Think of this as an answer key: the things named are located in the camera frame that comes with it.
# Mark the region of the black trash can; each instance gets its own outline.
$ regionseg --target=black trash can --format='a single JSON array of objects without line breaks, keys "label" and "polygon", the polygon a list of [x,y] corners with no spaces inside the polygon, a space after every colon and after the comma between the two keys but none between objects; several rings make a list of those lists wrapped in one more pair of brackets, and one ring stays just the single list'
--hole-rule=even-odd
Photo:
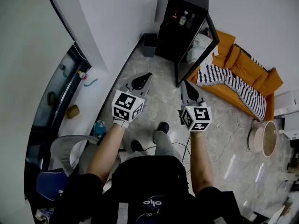
[{"label": "black trash can", "polygon": [[153,57],[157,48],[157,34],[145,33],[143,36],[143,55]]}]

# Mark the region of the black and white striped blanket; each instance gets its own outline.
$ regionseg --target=black and white striped blanket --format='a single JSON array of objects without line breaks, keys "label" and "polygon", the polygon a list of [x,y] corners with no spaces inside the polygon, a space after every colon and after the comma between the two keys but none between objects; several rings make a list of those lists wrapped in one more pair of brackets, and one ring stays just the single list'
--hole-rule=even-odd
[{"label": "black and white striped blanket", "polygon": [[197,85],[211,86],[225,84],[239,95],[241,101],[262,122],[265,118],[267,102],[266,99],[241,78],[236,76],[230,69],[221,69],[218,66],[206,66],[206,74],[198,72]]}]

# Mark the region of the glass door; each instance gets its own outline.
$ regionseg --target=glass door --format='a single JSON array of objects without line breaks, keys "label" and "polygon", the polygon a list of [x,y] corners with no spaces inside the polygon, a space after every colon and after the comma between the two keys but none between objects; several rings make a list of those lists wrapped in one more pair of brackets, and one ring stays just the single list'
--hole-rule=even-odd
[{"label": "glass door", "polygon": [[207,14],[182,59],[175,65],[177,87],[195,71],[218,43],[216,29]]},{"label": "glass door", "polygon": [[90,68],[73,45],[58,64],[37,108],[28,140],[26,162],[46,171],[50,146],[57,137],[61,122],[81,78],[78,71]]}]

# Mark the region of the black shoe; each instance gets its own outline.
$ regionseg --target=black shoe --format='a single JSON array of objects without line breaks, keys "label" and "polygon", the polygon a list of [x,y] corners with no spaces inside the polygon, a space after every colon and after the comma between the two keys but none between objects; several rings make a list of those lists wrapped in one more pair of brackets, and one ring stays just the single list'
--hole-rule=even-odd
[{"label": "black shoe", "polygon": [[135,152],[135,151],[139,151],[139,152],[144,151],[144,149],[142,148],[141,144],[137,140],[134,140],[131,143],[131,149],[132,149],[133,152]]},{"label": "black shoe", "polygon": [[157,131],[162,131],[163,133],[167,134],[169,131],[169,124],[166,122],[161,122],[157,128]]}]

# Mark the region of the gray tile floor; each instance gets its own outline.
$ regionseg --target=gray tile floor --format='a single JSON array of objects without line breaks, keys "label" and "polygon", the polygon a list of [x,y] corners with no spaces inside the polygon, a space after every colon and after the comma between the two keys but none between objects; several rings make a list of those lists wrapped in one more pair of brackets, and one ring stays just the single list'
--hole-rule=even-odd
[{"label": "gray tile floor", "polygon": [[[100,119],[105,121],[108,129],[111,128],[111,102],[116,89],[119,89],[129,76],[146,71],[152,72],[154,78],[146,97],[147,107],[130,124],[125,133],[122,145],[129,153],[131,152],[130,143],[134,139],[140,141],[143,148],[154,146],[152,133],[161,121],[167,121],[170,124],[169,135],[173,142],[185,144],[189,137],[186,127],[180,124],[178,116],[181,105],[180,89],[175,87],[173,63],[158,56],[143,57],[140,48],[136,49],[122,72]],[[202,92],[213,114],[213,122],[204,132],[204,137],[213,166],[215,187],[221,191],[233,191],[240,211],[244,215],[247,214],[248,208],[259,211],[267,205],[283,203],[291,182],[283,183],[279,188],[278,186],[285,177],[288,180],[295,178],[295,175],[286,172],[286,165],[292,154],[290,142],[283,134],[279,135],[276,149],[270,158],[264,157],[262,153],[246,151],[250,131],[248,125],[252,123],[252,118],[213,94],[204,90]],[[240,118],[240,126],[248,127],[240,127],[237,130],[238,118]],[[219,122],[232,134],[237,130],[228,145],[230,135],[217,129]],[[280,127],[280,120],[275,120],[275,123]],[[180,144],[174,146],[183,156],[185,147]],[[153,154],[154,150],[155,148],[149,149],[149,153]],[[190,170],[188,153],[185,155],[183,164],[188,172]],[[192,193],[190,175],[188,175],[188,181],[189,190]]]}]

